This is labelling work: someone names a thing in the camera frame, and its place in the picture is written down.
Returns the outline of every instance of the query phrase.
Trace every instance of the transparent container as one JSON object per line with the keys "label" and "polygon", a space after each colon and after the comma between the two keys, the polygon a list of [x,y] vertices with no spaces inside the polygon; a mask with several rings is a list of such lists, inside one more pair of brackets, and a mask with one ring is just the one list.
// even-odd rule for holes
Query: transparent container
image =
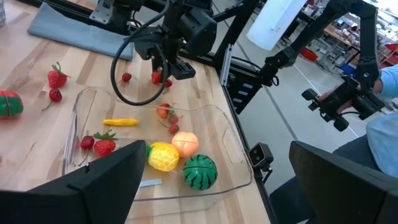
{"label": "transparent container", "polygon": [[[87,88],[76,99],[68,133],[62,174],[65,175],[96,159],[93,151],[82,151],[80,140],[86,135],[112,129],[116,133],[116,149],[136,140],[148,144],[156,141],[171,142],[172,135],[160,118],[156,106],[130,106],[121,102],[104,88]],[[162,183],[140,187],[132,204],[128,219],[153,217],[172,213],[206,210],[222,200],[228,193],[249,185],[252,170],[248,159],[226,115],[216,106],[198,110],[173,109],[180,118],[180,131],[195,133],[199,139],[199,154],[212,158],[218,177],[207,190],[191,189],[182,174],[186,159],[180,158],[171,172],[161,172],[146,163],[144,180],[161,179]],[[138,126],[106,126],[104,119],[134,118]]]}

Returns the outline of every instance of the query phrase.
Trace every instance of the red strawberry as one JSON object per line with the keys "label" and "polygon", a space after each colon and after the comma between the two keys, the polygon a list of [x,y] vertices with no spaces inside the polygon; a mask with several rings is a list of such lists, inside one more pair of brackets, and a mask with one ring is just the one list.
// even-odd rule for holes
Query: red strawberry
{"label": "red strawberry", "polygon": [[122,75],[122,81],[124,81],[124,82],[129,82],[130,79],[131,79],[131,74],[130,74],[130,73],[126,72],[126,73],[124,73],[124,74]]}
{"label": "red strawberry", "polygon": [[99,158],[111,154],[116,148],[116,143],[114,141],[118,139],[114,137],[116,133],[109,134],[111,131],[112,130],[109,130],[105,134],[94,134],[94,138],[99,139],[99,141],[94,144],[94,151]]}
{"label": "red strawberry", "polygon": [[172,85],[173,85],[173,82],[172,82],[170,79],[167,79],[164,86],[165,86],[166,88],[168,88],[168,87],[170,87],[170,86],[172,86]]}
{"label": "red strawberry", "polygon": [[152,83],[158,84],[160,83],[160,79],[162,78],[162,71],[156,70],[152,72]]}
{"label": "red strawberry", "polygon": [[80,147],[82,150],[89,150],[94,145],[94,138],[88,134],[81,140]]}
{"label": "red strawberry", "polygon": [[169,133],[170,134],[175,134],[177,131],[180,130],[180,127],[177,124],[173,124],[169,127]]}
{"label": "red strawberry", "polygon": [[47,78],[49,79],[49,86],[51,89],[61,88],[67,82],[69,76],[61,72],[61,65],[57,62],[52,65],[53,70],[49,71]]}
{"label": "red strawberry", "polygon": [[170,124],[177,124],[178,123],[178,116],[175,114],[171,114],[169,116],[169,123]]}
{"label": "red strawberry", "polygon": [[53,102],[59,102],[59,101],[61,101],[61,100],[62,100],[61,92],[60,92],[58,89],[50,90],[50,91],[49,91],[49,98],[50,98],[50,100],[51,100],[51,103],[50,103],[46,108],[42,109],[42,111],[47,110],[47,108],[49,108],[50,105],[51,105]]}
{"label": "red strawberry", "polygon": [[[168,103],[162,103],[160,106],[162,107],[167,107],[169,108],[170,105]],[[161,118],[167,118],[167,116],[169,115],[169,110],[167,109],[162,109],[162,108],[157,108],[156,109],[156,113],[161,117]]]}

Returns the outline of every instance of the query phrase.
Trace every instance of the metal frame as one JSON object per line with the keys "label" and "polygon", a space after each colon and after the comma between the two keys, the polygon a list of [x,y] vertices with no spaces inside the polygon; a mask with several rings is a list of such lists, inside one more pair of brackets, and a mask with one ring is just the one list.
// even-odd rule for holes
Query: metal frame
{"label": "metal frame", "polygon": [[[120,29],[115,26],[102,24],[90,19],[90,14],[93,12],[83,6],[79,6],[75,3],[67,0],[18,0],[20,2],[29,4],[31,6],[40,7],[43,2],[46,2],[52,8],[60,12],[66,17],[71,19],[84,22],[92,26],[99,27],[104,30],[115,32],[122,35],[128,35],[129,30]],[[257,7],[260,0],[243,0],[241,5],[234,6],[225,10],[225,12],[214,15],[213,18],[216,22],[221,22],[230,17],[235,17],[230,28],[227,31],[220,47],[216,53],[209,52],[204,56],[192,56],[184,48],[181,49],[179,55],[190,60],[194,60],[211,67],[215,67],[217,74],[220,78],[221,69],[223,67],[223,60],[228,47],[231,47],[237,41],[240,33],[244,26],[249,20],[252,12]],[[165,2],[163,0],[150,0],[144,3],[145,7],[154,11],[160,12],[163,10]],[[243,133],[241,123],[239,122],[238,114],[242,112],[245,106],[251,101],[253,96],[262,87],[261,81],[258,77],[258,71],[239,63],[236,60],[229,59],[231,61],[229,66],[229,72],[226,74],[227,80],[226,85],[222,85],[224,95],[227,99],[228,106],[231,110],[233,120],[236,124],[239,137],[246,151],[249,150],[249,144]],[[269,220],[271,223],[276,223],[274,212],[269,202],[268,194],[265,189],[263,181],[265,181],[272,169],[264,170],[267,172],[267,176],[264,178],[260,169],[254,169],[254,179],[259,189],[260,196],[266,208]]]}

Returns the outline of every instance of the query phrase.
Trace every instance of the gray floor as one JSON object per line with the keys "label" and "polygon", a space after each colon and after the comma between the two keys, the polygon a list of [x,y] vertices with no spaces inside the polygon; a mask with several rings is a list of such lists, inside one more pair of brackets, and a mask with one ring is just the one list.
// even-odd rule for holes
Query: gray floor
{"label": "gray floor", "polygon": [[[215,13],[224,11],[234,3],[234,0],[214,0],[213,10]],[[142,21],[149,20],[153,15],[153,11],[145,8],[137,13],[137,17]],[[264,59],[279,49],[265,51],[246,38],[253,20],[246,24],[234,46],[233,55],[262,66]],[[213,51],[218,48],[232,21],[233,19],[228,19],[218,24]],[[288,158],[292,141],[302,141],[332,152],[344,143],[364,135],[366,126],[366,121],[351,116],[348,119],[349,128],[341,133],[332,123],[324,122],[319,113],[311,112],[307,108],[308,102],[301,97],[304,90],[313,88],[323,93],[341,83],[339,77],[325,73],[302,58],[298,58],[293,67],[281,70],[278,76],[280,85],[261,89],[239,115],[250,146],[264,142],[268,144],[274,155],[275,160],[272,163],[274,173],[266,182],[269,194],[294,175]]]}

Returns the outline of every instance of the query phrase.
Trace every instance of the person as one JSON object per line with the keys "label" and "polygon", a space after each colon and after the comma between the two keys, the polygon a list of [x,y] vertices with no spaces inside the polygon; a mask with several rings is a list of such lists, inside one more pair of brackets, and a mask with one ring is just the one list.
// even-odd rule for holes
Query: person
{"label": "person", "polygon": [[[373,91],[382,98],[398,97],[398,65],[383,68]],[[324,93],[324,100],[331,91]],[[351,107],[348,102],[338,113]],[[366,134],[335,150],[333,153],[353,162],[398,177],[398,113],[387,114],[370,121]],[[297,178],[288,180],[270,194],[270,202],[279,224],[317,223],[315,212],[302,192]]]}

